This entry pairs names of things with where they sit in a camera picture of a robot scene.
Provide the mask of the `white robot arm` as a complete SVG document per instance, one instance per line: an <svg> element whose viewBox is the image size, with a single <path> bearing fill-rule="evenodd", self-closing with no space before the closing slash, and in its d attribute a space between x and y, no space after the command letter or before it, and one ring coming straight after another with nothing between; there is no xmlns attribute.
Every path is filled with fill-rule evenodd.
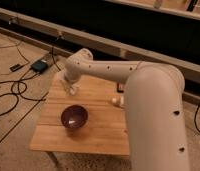
<svg viewBox="0 0 200 171"><path fill-rule="evenodd" d="M72 85L83 75L124 85L124 111L132 171L190 171L182 94L185 79L168 64L96 61L83 48L62 72Z"/></svg>

